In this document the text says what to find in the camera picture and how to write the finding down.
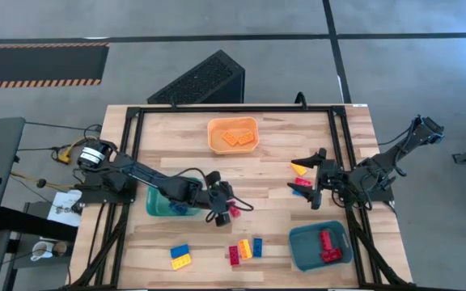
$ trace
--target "concrete floor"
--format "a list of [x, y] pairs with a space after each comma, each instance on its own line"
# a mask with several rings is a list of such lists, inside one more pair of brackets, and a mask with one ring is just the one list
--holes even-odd
[[[331, 1], [339, 33], [466, 32], [466, 0]], [[327, 33], [316, 0], [0, 0], [0, 38]], [[394, 184], [396, 209], [416, 283], [466, 289], [466, 39], [340, 41], [354, 103], [368, 103], [379, 141], [416, 115], [444, 125], [447, 138], [402, 162], [408, 177]], [[327, 40], [112, 44], [100, 86], [0, 89], [0, 117], [87, 126], [101, 123], [112, 103], [145, 103], [159, 88], [223, 49], [246, 70], [247, 103], [340, 103]], [[21, 147], [64, 144], [80, 133], [27, 126]], [[17, 171], [59, 183], [70, 171], [49, 153], [22, 153]], [[53, 191], [44, 190], [53, 198]], [[3, 204], [38, 201], [9, 182]], [[66, 266], [19, 271], [15, 290], [56, 288]]]

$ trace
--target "red block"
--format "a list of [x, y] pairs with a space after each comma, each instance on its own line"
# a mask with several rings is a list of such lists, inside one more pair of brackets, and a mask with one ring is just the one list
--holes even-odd
[[312, 182], [303, 178], [296, 178], [294, 181], [295, 184], [302, 185], [302, 186], [312, 186]]
[[231, 216], [232, 216], [233, 218], [240, 217], [240, 209], [238, 209], [238, 208], [236, 208], [236, 207], [231, 207], [232, 205], [235, 204], [234, 201], [231, 201], [230, 203], [231, 203], [231, 205], [230, 205], [229, 211], [230, 211]]
[[335, 247], [332, 250], [323, 251], [321, 253], [321, 259], [323, 259], [325, 263], [336, 261], [338, 259], [341, 259], [342, 257], [343, 254], [341, 253], [339, 247]]
[[324, 251], [332, 250], [332, 241], [330, 241], [330, 233], [328, 230], [321, 230], [320, 232], [321, 245]]
[[231, 266], [235, 266], [240, 264], [239, 260], [239, 248], [237, 246], [230, 247], [230, 264]]

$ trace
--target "black mat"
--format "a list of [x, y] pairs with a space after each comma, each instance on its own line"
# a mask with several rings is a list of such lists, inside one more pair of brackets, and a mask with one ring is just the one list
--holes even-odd
[[0, 88], [94, 86], [104, 74], [109, 45], [0, 45]]

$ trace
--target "toy block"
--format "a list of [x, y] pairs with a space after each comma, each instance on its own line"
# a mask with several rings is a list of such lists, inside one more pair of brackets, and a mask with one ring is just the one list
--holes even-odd
[[177, 204], [175, 202], [170, 202], [168, 205], [171, 211], [179, 214], [179, 215], [185, 215], [188, 212], [188, 207], [184, 205]]
[[252, 256], [261, 258], [262, 257], [262, 239], [254, 238], [252, 240]]
[[172, 249], [170, 249], [170, 255], [172, 256], [173, 259], [186, 255], [189, 252], [190, 252], [190, 249], [188, 248], [187, 244], [184, 244], [178, 247], [173, 247]]
[[240, 264], [239, 260], [239, 248], [237, 246], [230, 247], [230, 264], [231, 266], [235, 266]]
[[251, 142], [251, 141], [254, 141], [255, 140], [255, 136], [252, 135], [252, 132], [249, 132], [249, 133], [245, 133], [241, 136], [238, 137], [238, 140], [239, 140], [239, 144], [241, 146]]
[[324, 251], [332, 250], [332, 241], [330, 241], [330, 233], [328, 230], [321, 230], [320, 232], [321, 245]]
[[321, 259], [323, 259], [325, 263], [336, 261], [338, 259], [341, 259], [342, 257], [343, 255], [339, 247], [335, 247], [332, 250], [323, 251], [321, 253]]
[[292, 167], [292, 170], [294, 170], [298, 175], [305, 175], [305, 173], [307, 173], [307, 169], [305, 167], [293, 163], [291, 163], [290, 166]]
[[237, 218], [237, 217], [240, 217], [240, 209], [236, 208], [236, 207], [231, 207], [232, 205], [234, 205], [235, 202], [234, 201], [231, 201], [230, 202], [230, 208], [229, 208], [229, 212], [231, 214], [231, 216], [233, 218]]
[[226, 141], [230, 146], [234, 146], [237, 143], [236, 137], [234, 137], [231, 133], [225, 132], [222, 134], [222, 139]]
[[[301, 186], [308, 186], [308, 187], [312, 186], [311, 181], [307, 179], [299, 178], [299, 177], [296, 177], [296, 179], [294, 180], [294, 183], [297, 185], [301, 185]], [[296, 190], [292, 190], [292, 194], [301, 196], [301, 193]]]
[[180, 256], [177, 259], [173, 259], [172, 268], [174, 268], [174, 270], [178, 270], [190, 263], [192, 263], [192, 258], [190, 258], [190, 254], [186, 254], [186, 255]]
[[243, 239], [239, 241], [239, 249], [240, 249], [240, 256], [242, 259], [251, 259], [251, 247], [249, 246], [249, 242], [247, 239]]

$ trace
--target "yellow block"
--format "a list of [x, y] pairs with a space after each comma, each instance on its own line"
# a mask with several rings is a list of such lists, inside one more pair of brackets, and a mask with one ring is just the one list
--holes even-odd
[[174, 268], [174, 270], [177, 270], [190, 263], [192, 263], [192, 258], [190, 258], [190, 254], [182, 255], [179, 258], [175, 258], [172, 260], [172, 268]]
[[249, 246], [249, 241], [247, 239], [239, 241], [239, 249], [242, 259], [252, 258], [251, 247]]
[[304, 175], [307, 173], [307, 169], [305, 167], [293, 163], [291, 163], [290, 166], [292, 167], [292, 170], [294, 170], [298, 175]]

